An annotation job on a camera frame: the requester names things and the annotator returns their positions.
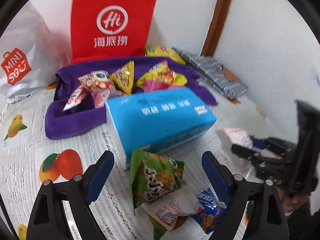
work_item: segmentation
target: white lace tablecloth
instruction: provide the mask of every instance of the white lace tablecloth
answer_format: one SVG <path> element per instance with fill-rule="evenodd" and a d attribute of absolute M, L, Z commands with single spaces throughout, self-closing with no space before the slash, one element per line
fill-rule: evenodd
<path fill-rule="evenodd" d="M 210 187 L 201 167 L 201 155 L 208 150 L 233 174 L 242 174 L 247 180 L 259 181 L 254 176 L 251 165 L 230 152 L 230 144 L 220 136 L 220 130 L 226 127 L 241 127 L 258 137 L 276 135 L 270 122 L 255 110 L 254 103 L 246 95 L 239 98 L 241 104 L 233 105 L 218 93 L 211 92 L 219 102 L 218 106 L 212 107 L 217 122 L 201 138 L 166 153 L 185 162 L 183 178 L 196 194 Z M 39 169 L 48 155 L 59 154 L 66 149 L 75 150 L 85 171 L 105 150 L 118 154 L 106 124 L 81 136 L 63 140 L 47 139 L 44 118 L 53 95 L 54 90 L 42 90 L 18 103 L 6 105 L 0 120 L 0 193 L 16 230 L 20 224 L 28 225 L 32 206 L 41 186 Z M 27 128 L 3 141 L 12 119 L 18 114 L 22 115 L 22 122 Z M 107 239 L 151 240 L 153 226 L 148 221 L 147 214 L 138 208 L 136 215 L 133 215 L 128 179 L 128 171 L 124 171 L 116 161 L 98 200 L 92 203 L 90 208 Z M 62 176 L 55 180 L 61 181 L 66 180 Z M 64 202 L 64 207 L 74 239 L 81 239 L 68 202 Z M 242 223 L 236 239 L 242 238 L 244 229 L 245 225 Z M 195 240 L 208 237 L 192 218 L 188 218 L 183 226 L 166 232 L 161 240 Z"/>

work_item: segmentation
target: blue snack bag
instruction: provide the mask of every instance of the blue snack bag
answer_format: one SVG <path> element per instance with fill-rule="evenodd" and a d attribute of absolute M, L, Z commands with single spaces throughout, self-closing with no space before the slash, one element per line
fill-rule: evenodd
<path fill-rule="evenodd" d="M 206 234 L 209 234 L 216 229 L 226 209 L 217 205 L 217 201 L 209 188 L 200 193 L 197 198 L 204 209 L 190 217 L 201 226 Z"/>

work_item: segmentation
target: black sleeve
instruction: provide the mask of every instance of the black sleeve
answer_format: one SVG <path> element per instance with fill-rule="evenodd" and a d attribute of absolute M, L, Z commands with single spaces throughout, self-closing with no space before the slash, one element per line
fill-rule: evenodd
<path fill-rule="evenodd" d="M 320 235 L 320 211 L 310 214 L 309 200 L 287 220 L 290 240 L 314 240 Z"/>

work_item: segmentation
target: brown wooden trim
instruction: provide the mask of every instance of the brown wooden trim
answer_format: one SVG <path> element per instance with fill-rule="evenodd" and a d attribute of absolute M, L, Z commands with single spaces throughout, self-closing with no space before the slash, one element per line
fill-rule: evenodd
<path fill-rule="evenodd" d="M 231 0 L 217 0 L 201 55 L 213 56 L 226 21 Z"/>

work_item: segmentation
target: white circle logo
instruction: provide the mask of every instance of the white circle logo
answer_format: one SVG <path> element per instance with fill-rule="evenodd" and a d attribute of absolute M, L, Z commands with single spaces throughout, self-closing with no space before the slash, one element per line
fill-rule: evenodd
<path fill-rule="evenodd" d="M 123 13 L 123 15 L 124 15 L 123 23 L 120 22 L 121 15 L 118 14 L 117 12 L 114 12 L 113 10 L 118 10 Z M 104 26 L 102 26 L 102 24 L 101 24 L 102 17 L 108 11 L 110 11 L 110 12 L 108 14 L 107 19 L 103 21 Z M 128 14 L 125 11 L 125 9 L 123 9 L 121 6 L 118 6 L 118 5 L 110 5 L 108 7 L 105 7 L 104 9 L 102 9 L 101 12 L 99 12 L 99 14 L 97 16 L 97 26 L 98 26 L 99 30 L 102 31 L 103 33 L 113 35 L 113 34 L 117 34 L 121 31 L 123 31 L 124 28 L 126 28 L 126 26 L 128 24 L 128 20 L 129 20 L 129 17 L 128 17 Z M 108 30 L 109 27 L 113 28 L 114 25 L 118 26 L 119 28 L 116 29 L 115 31 Z"/>

